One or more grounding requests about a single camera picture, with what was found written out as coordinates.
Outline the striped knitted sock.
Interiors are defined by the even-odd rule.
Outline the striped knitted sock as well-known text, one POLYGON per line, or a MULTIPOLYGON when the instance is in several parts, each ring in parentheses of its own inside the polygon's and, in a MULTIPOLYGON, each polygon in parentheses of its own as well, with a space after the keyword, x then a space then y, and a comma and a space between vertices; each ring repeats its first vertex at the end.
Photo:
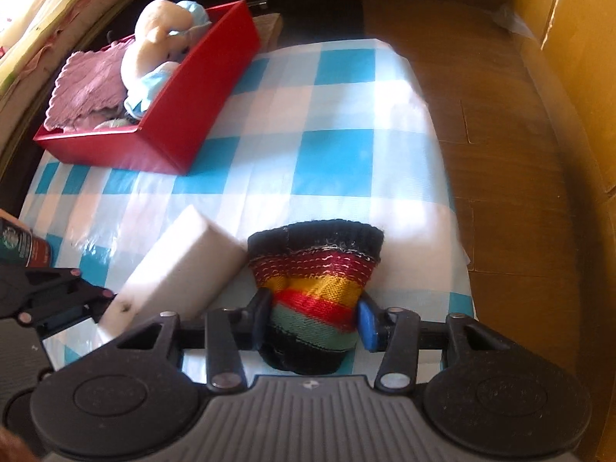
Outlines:
POLYGON ((277 370, 339 370, 357 342, 357 306, 380 263, 384 232, 332 219, 298 222, 248 238, 248 267, 271 293, 259 353, 277 370))

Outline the white sponge block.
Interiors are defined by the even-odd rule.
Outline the white sponge block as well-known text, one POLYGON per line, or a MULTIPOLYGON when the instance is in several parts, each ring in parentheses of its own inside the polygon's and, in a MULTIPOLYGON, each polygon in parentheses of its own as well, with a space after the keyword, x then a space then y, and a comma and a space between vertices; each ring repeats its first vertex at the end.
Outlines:
POLYGON ((103 313, 99 332, 112 340, 165 312, 198 317, 246 262, 244 246, 195 206, 166 228, 103 313))

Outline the wooden wardrobe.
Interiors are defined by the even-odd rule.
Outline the wooden wardrobe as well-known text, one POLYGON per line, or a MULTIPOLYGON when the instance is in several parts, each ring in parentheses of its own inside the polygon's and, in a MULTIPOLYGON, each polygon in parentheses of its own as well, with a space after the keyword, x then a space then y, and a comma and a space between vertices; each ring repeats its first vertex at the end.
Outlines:
POLYGON ((579 447, 615 458, 615 0, 504 0, 531 30, 517 45, 556 132, 581 255, 577 370, 593 398, 579 447))

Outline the red storage box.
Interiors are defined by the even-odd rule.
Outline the red storage box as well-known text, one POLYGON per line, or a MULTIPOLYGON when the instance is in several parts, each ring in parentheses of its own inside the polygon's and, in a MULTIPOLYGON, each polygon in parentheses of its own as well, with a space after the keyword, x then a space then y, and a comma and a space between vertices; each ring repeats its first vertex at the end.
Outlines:
POLYGON ((34 142, 67 164, 188 173, 226 99, 260 49, 245 1, 210 7, 208 14, 212 28, 138 124, 77 134, 41 127, 34 142))

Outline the floral bed blanket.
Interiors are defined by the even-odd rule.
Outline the floral bed blanket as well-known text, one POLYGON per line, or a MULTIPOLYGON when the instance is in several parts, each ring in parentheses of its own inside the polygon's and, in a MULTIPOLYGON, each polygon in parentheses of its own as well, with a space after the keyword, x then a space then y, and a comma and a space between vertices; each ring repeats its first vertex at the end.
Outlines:
POLYGON ((1 145, 89 32, 132 0, 1 0, 1 145))

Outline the green Starbucks can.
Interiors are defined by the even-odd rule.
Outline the green Starbucks can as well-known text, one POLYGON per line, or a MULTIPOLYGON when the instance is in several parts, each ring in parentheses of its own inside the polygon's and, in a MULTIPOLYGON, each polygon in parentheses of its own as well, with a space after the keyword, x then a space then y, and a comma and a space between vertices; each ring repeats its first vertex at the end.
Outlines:
POLYGON ((22 228, 15 221, 0 219, 0 261, 4 265, 20 267, 49 267, 51 247, 49 243, 22 228))

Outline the purple towel cloth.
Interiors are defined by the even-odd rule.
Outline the purple towel cloth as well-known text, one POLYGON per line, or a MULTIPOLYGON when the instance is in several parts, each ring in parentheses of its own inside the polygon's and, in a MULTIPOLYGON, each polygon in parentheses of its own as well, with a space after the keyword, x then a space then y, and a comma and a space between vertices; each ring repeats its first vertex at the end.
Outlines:
POLYGON ((126 98, 120 69, 126 49, 134 42, 113 42, 99 51, 72 53, 60 69, 46 110, 44 127, 72 129, 78 119, 100 110, 117 110, 126 98))

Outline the blue white checkered tablecloth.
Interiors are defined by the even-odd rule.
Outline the blue white checkered tablecloth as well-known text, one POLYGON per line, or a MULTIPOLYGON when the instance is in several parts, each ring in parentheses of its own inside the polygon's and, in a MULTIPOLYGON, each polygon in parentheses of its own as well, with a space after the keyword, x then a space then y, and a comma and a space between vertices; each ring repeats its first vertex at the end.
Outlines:
MULTIPOLYGON (((140 121, 179 70, 124 73, 126 110, 140 121)), ((283 48, 256 56, 226 99, 188 173, 74 165, 43 156, 21 219, 51 246, 56 267, 116 295, 154 242, 195 206, 246 250, 259 231, 343 219, 384 232, 364 292, 429 321, 471 314, 466 256, 430 113, 409 63, 377 40, 283 48)), ((241 308, 257 285, 245 262, 205 312, 241 308)), ((47 340, 55 368, 107 340, 86 320, 47 340)), ((382 356, 357 335, 334 374, 376 378, 382 356)))

